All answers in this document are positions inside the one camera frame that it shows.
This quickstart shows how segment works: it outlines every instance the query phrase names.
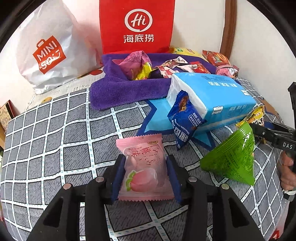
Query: finger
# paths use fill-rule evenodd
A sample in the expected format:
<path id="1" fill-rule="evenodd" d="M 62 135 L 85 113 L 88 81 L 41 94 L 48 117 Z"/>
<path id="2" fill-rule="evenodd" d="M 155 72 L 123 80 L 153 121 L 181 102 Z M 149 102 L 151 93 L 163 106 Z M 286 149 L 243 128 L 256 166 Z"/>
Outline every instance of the finger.
<path id="1" fill-rule="evenodd" d="M 288 157 L 285 151 L 282 152 L 280 159 L 282 165 L 290 167 L 294 164 L 293 159 L 291 157 Z"/>
<path id="2" fill-rule="evenodd" d="M 293 186 L 290 186 L 290 185 L 288 185 L 288 184 L 286 184 L 286 183 L 284 183 L 284 182 L 281 182 L 281 186 L 282 186 L 282 188 L 283 188 L 284 190 L 286 190 L 286 191 L 290 191 L 290 190 L 293 190 L 293 189 L 294 189 Z"/>
<path id="3" fill-rule="evenodd" d="M 286 184 L 296 187 L 296 174 L 289 167 L 281 166 L 281 181 Z"/>

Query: metal screw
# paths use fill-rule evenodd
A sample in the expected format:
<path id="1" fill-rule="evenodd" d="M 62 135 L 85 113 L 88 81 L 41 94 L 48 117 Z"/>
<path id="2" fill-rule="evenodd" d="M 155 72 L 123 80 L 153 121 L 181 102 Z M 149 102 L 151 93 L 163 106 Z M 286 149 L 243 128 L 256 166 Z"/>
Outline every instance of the metal screw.
<path id="1" fill-rule="evenodd" d="M 63 185 L 63 188 L 65 190 L 69 189 L 70 187 L 71 187 L 71 183 L 66 183 L 66 184 Z"/>
<path id="2" fill-rule="evenodd" d="M 221 185 L 221 187 L 224 189 L 224 190 L 228 190 L 229 189 L 229 186 L 226 184 L 226 183 L 223 183 Z"/>
<path id="3" fill-rule="evenodd" d="M 197 181 L 197 178 L 196 177 L 189 177 L 188 181 L 190 181 L 191 183 L 194 183 Z"/>
<path id="4" fill-rule="evenodd" d="M 104 177 L 99 176 L 99 177 L 96 178 L 97 183 L 101 183 L 102 181 L 104 181 Z"/>

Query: blue star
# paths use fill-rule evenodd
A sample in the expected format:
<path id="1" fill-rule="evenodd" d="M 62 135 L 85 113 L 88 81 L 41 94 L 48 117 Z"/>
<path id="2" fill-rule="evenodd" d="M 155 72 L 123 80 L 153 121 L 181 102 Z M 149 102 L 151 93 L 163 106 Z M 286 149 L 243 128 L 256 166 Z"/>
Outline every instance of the blue star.
<path id="1" fill-rule="evenodd" d="M 167 117 L 171 109 L 167 100 L 162 98 L 149 100 L 146 101 L 146 103 L 151 107 L 151 111 L 143 121 L 137 135 L 140 136 L 158 133 L 161 133 L 162 135 L 173 134 L 172 124 Z M 207 150 L 212 150 L 216 147 L 214 139 L 209 131 L 198 134 L 195 133 L 192 141 Z"/>

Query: patterned mat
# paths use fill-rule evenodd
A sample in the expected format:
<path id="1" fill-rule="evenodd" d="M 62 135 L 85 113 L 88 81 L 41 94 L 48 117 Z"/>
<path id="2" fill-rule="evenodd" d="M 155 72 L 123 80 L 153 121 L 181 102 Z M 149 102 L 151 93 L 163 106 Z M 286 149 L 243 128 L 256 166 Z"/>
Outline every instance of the patterned mat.
<path id="1" fill-rule="evenodd" d="M 240 82 L 261 105 L 261 96 L 252 84 L 243 79 Z M 13 238 L 26 240 L 63 184 L 88 183 L 113 165 L 120 153 L 115 140 L 136 135 L 152 108 L 155 106 L 151 102 L 141 101 L 99 112 L 91 109 L 87 88 L 55 98 L 12 120 L 5 142 L 1 201 Z M 267 113 L 266 118 L 282 122 L 272 113 Z M 210 141 L 219 145 L 236 129 L 231 124 L 214 130 L 210 132 Z M 174 135 L 164 134 L 163 145 L 166 154 L 173 154 L 190 175 L 210 185 L 227 183 L 250 212 L 266 240 L 270 237 L 286 206 L 276 171 L 279 150 L 256 141 L 256 184 L 251 187 L 203 171 L 199 160 L 210 148 L 200 141 L 190 141 L 177 151 Z M 207 240 L 212 240 L 211 208 L 209 204 Z M 187 206 L 182 207 L 175 200 L 116 201 L 112 206 L 107 205 L 105 210 L 110 240 L 113 241 L 179 241 L 187 214 Z M 81 203 L 80 216 L 80 240 L 85 240 L 84 203 Z"/>

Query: purple towel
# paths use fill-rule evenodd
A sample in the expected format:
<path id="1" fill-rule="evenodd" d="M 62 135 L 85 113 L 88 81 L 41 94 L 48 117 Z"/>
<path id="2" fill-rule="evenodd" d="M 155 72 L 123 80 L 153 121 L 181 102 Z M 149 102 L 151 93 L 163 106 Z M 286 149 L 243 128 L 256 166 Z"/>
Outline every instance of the purple towel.
<path id="1" fill-rule="evenodd" d="M 211 74 L 216 73 L 215 66 L 199 57 L 171 53 L 150 53 L 147 55 L 152 62 L 152 67 L 181 56 L 188 63 L 199 61 Z M 104 110 L 135 101 L 167 96 L 171 79 L 128 80 L 120 67 L 112 61 L 113 59 L 125 59 L 127 56 L 128 54 L 105 54 L 102 56 L 106 75 L 90 87 L 89 99 L 93 109 Z"/>

